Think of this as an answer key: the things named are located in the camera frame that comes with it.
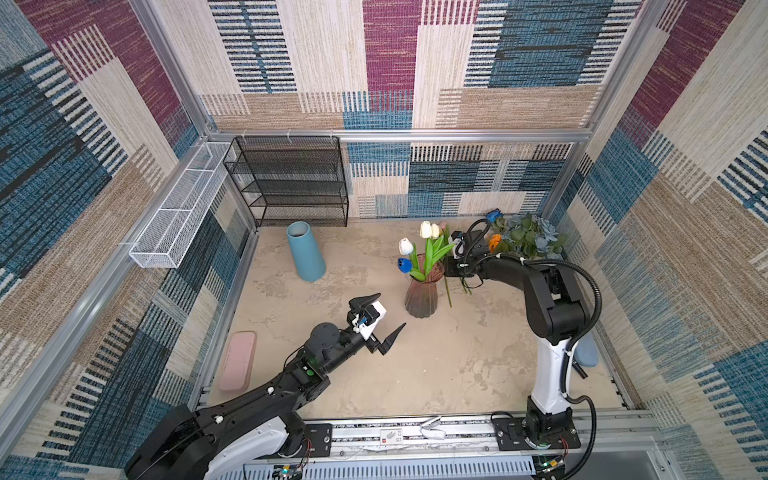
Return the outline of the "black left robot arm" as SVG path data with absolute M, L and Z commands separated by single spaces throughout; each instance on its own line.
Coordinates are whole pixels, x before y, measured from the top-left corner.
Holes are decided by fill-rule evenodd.
M 215 479 L 265 456 L 289 456 L 308 442 L 298 411 L 330 384 L 330 375 L 362 349 L 387 354 L 398 332 L 379 340 L 386 309 L 378 294 L 349 302 L 347 326 L 316 325 L 273 379 L 234 399 L 191 411 L 172 409 L 127 462 L 130 479 Z

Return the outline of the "pink ribbed glass vase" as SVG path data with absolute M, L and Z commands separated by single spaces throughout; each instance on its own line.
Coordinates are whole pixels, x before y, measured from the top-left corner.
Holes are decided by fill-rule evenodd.
M 438 308 L 438 284 L 443 280 L 444 266 L 437 262 L 426 280 L 410 277 L 404 305 L 407 312 L 415 318 L 428 318 Z

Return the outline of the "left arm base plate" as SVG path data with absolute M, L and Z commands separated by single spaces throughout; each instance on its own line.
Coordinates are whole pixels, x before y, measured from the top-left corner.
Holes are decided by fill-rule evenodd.
M 331 454 L 333 425 L 331 423 L 310 423 L 290 431 L 286 442 L 278 451 L 287 458 L 326 458 Z

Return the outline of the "blue tulip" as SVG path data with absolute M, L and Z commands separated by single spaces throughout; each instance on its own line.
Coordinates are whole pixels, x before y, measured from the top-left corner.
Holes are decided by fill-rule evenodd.
M 453 308 L 453 302 L 452 302 L 452 297 L 451 297 L 450 285 L 449 285 L 449 282 L 448 282 L 448 278 L 445 277 L 445 276 L 443 277 L 443 283 L 444 283 L 444 287 L 445 287 L 446 298 L 447 298 L 447 301 L 448 301 L 448 304 L 449 304 L 449 308 Z
M 419 270 L 418 266 L 413 264 L 411 259 L 409 259 L 409 258 L 399 258 L 397 260 L 397 266 L 398 266 L 398 269 L 402 273 L 408 274 L 413 279 L 415 279 L 417 281 L 423 281 L 424 280 L 423 273 Z

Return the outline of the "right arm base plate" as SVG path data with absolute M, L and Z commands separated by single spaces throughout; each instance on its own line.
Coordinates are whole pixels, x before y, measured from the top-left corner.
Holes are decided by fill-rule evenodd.
M 498 448 L 503 452 L 571 450 L 582 446 L 570 411 L 544 416 L 528 414 L 525 417 L 493 412 L 490 421 Z

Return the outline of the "white tulip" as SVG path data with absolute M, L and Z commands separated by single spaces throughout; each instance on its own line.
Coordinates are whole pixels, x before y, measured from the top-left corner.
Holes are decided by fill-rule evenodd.
M 426 277 L 429 277 L 435 260 L 435 254 L 437 252 L 437 248 L 439 246 L 439 239 L 432 240 L 430 238 L 431 235 L 431 224 L 430 221 L 423 221 L 420 225 L 420 237 L 425 240 L 425 254 L 424 254 L 424 262 L 423 262 L 423 273 Z
M 414 244 L 408 238 L 403 238 L 403 239 L 401 239 L 399 241 L 398 249 L 399 249 L 399 253 L 401 255 L 400 258 L 409 258 L 409 259 L 411 259 L 413 264 L 418 266 L 419 270 L 421 271 L 420 261 L 419 261 L 418 254 L 416 253 L 415 246 L 414 246 Z

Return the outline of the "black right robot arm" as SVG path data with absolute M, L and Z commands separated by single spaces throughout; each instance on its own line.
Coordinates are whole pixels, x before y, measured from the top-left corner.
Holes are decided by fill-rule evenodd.
M 492 253 L 481 239 L 479 231 L 449 235 L 453 252 L 445 261 L 446 275 L 497 281 L 523 292 L 528 325 L 537 337 L 537 363 L 521 426 L 530 447 L 550 447 L 573 429 L 573 406 L 578 403 L 570 395 L 573 353 L 599 319 L 601 294 L 578 265 Z

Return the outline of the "orange marigold flower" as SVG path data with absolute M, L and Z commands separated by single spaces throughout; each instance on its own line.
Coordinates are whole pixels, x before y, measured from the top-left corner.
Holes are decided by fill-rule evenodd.
M 493 235 L 489 240 L 489 250 L 495 252 L 498 246 L 502 243 L 502 236 L 500 234 Z

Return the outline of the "teal cylindrical vase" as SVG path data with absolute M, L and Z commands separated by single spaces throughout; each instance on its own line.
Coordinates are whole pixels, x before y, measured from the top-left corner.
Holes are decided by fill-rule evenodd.
M 286 235 L 299 277 L 306 282 L 322 278 L 326 264 L 311 226 L 305 221 L 293 222 L 287 227 Z

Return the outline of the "dusty blue hydrangea bunch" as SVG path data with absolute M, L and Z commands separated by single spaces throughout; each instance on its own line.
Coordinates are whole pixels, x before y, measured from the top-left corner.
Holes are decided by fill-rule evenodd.
M 537 215 L 504 216 L 491 231 L 490 238 L 495 234 L 502 236 L 502 243 L 495 253 L 512 253 L 529 259 L 562 259 L 566 236 Z

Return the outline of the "blue rose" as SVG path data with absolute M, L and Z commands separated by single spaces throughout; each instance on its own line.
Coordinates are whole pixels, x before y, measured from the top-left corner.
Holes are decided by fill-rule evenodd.
M 485 215 L 485 221 L 489 227 L 493 227 L 498 220 L 503 218 L 504 214 L 499 208 L 496 208 Z

